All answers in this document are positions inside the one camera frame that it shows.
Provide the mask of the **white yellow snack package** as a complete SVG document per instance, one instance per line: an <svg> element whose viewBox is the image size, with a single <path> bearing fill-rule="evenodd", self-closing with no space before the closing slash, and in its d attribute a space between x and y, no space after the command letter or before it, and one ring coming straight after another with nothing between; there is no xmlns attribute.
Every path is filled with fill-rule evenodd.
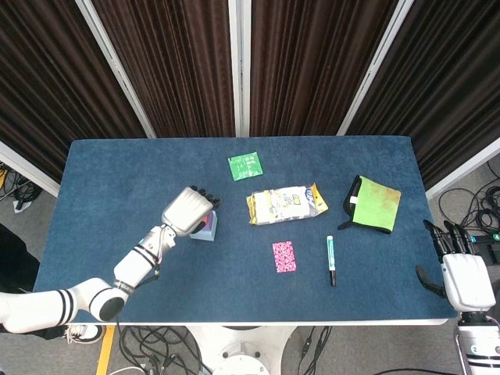
<svg viewBox="0 0 500 375"><path fill-rule="evenodd" d="M316 217L328 210L317 186L283 187L246 197L251 225L268 225Z"/></svg>

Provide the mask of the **green white marker pen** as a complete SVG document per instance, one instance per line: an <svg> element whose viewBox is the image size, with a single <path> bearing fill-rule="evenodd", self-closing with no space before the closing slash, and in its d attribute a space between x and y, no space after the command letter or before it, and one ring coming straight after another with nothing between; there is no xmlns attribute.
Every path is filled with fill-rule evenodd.
<svg viewBox="0 0 500 375"><path fill-rule="evenodd" d="M336 266L335 266L335 254L334 254L334 238L332 235L327 235L327 253L328 253L328 264L330 273L330 284L332 287L337 285L336 279Z"/></svg>

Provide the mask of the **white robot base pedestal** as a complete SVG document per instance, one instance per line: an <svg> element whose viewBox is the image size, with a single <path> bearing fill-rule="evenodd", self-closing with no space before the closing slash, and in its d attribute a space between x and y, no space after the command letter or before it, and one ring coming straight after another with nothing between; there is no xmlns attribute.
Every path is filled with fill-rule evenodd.
<svg viewBox="0 0 500 375"><path fill-rule="evenodd" d="M212 375L281 375L284 350L295 327L194 325L187 329Z"/></svg>

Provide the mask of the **white table frame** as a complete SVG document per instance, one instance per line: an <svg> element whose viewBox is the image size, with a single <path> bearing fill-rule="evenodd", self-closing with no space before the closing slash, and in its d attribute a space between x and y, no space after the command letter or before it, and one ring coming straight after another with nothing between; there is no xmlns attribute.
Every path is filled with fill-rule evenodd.
<svg viewBox="0 0 500 375"><path fill-rule="evenodd" d="M119 321L124 326L221 326L221 327L305 327L305 326L334 326L334 327L361 327L361 326L439 326L447 323L449 318L422 319L422 320L347 320L347 321L291 321L291 322L192 322L192 323L128 323Z"/></svg>

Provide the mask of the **person in black clothes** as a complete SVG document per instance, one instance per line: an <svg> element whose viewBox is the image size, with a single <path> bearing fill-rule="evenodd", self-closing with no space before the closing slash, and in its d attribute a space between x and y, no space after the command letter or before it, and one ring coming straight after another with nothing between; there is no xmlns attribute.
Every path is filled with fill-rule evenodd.
<svg viewBox="0 0 500 375"><path fill-rule="evenodd" d="M33 291L39 266L25 242L0 223L0 292Z"/></svg>

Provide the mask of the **red white patterned card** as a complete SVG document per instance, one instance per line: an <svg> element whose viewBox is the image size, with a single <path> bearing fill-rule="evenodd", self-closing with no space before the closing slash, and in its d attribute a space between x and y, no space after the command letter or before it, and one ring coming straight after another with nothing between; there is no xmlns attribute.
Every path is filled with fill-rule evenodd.
<svg viewBox="0 0 500 375"><path fill-rule="evenodd" d="M295 253L291 241L272 244L275 268L278 273L290 273L297 270Z"/></svg>

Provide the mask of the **large light blue cube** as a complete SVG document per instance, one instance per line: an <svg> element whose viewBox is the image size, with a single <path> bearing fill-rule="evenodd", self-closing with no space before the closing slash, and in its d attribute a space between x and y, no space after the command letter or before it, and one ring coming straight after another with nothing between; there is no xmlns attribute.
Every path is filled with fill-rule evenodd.
<svg viewBox="0 0 500 375"><path fill-rule="evenodd" d="M189 234L189 237L201 241L214 241L216 236L217 216L216 216L216 226L212 230L205 230L204 227L202 227L201 222L196 227L196 231L194 233Z"/></svg>

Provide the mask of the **green foil sachet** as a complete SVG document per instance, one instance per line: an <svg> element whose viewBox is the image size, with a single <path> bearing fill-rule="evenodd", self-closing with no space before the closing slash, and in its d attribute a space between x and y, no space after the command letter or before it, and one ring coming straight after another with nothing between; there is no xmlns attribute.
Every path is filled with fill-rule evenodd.
<svg viewBox="0 0 500 375"><path fill-rule="evenodd" d="M257 152L232 156L227 161L234 181L263 175Z"/></svg>

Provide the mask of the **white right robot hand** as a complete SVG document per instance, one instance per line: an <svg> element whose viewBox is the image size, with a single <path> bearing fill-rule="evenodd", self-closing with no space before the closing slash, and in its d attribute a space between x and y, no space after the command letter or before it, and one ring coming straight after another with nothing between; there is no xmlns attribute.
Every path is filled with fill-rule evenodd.
<svg viewBox="0 0 500 375"><path fill-rule="evenodd" d="M449 302L458 313L486 312L496 304L486 264L476 252L472 237L456 223L445 221L446 230L428 220L423 225L429 232L437 254L443 284L435 284L422 266L416 275L428 291Z"/></svg>

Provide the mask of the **white sneaker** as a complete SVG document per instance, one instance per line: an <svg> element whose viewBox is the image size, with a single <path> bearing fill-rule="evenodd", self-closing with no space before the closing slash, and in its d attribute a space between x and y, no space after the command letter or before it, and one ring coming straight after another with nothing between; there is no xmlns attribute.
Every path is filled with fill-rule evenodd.
<svg viewBox="0 0 500 375"><path fill-rule="evenodd" d="M69 344L90 345L104 338L105 328L99 325L71 325L66 328L65 336Z"/></svg>

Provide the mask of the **blue fabric table cover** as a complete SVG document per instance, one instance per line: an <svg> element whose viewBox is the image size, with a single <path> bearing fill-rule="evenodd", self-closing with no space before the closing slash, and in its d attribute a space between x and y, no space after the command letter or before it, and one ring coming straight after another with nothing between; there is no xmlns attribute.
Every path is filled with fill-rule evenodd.
<svg viewBox="0 0 500 375"><path fill-rule="evenodd" d="M228 159L257 152L263 175L234 181ZM356 175L402 193L391 234L353 226L343 202ZM251 225L253 192L315 184L316 217ZM179 238L159 278L135 291L128 323L452 318L415 268L441 282L430 210L409 138L401 136L81 140L70 147L35 287L113 281L114 266L160 223L187 186L220 199L214 241ZM327 235L337 285L330 284ZM272 244L291 241L297 270L278 273Z"/></svg>

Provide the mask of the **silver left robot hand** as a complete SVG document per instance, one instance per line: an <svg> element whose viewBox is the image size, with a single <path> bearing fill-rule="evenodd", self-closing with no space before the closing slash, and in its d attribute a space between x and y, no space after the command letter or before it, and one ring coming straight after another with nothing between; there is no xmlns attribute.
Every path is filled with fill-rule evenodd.
<svg viewBox="0 0 500 375"><path fill-rule="evenodd" d="M162 224L185 237L196 231L202 218L217 209L220 199L194 185L186 187L163 211Z"/></svg>

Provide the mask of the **brown curtain panel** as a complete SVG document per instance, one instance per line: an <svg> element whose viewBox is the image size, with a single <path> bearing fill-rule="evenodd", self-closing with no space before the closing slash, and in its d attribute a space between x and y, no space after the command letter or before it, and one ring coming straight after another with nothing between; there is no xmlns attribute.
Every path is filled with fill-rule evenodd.
<svg viewBox="0 0 500 375"><path fill-rule="evenodd" d="M0 141L60 182L73 141L145 131L74 0L0 0Z"/></svg>
<svg viewBox="0 0 500 375"><path fill-rule="evenodd" d="M409 137L426 188L500 138L500 0L414 0L348 134Z"/></svg>
<svg viewBox="0 0 500 375"><path fill-rule="evenodd" d="M398 0L252 0L250 135L335 135Z"/></svg>
<svg viewBox="0 0 500 375"><path fill-rule="evenodd" d="M92 0L159 138L233 137L227 0Z"/></svg>

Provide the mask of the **green black fabric pouch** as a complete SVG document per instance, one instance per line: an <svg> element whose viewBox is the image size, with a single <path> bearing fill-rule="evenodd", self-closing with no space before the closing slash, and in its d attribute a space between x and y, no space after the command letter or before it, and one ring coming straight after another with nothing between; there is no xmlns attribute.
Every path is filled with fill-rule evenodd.
<svg viewBox="0 0 500 375"><path fill-rule="evenodd" d="M349 219L337 228L359 226L391 234L394 230L402 193L367 177L356 175L343 202Z"/></svg>

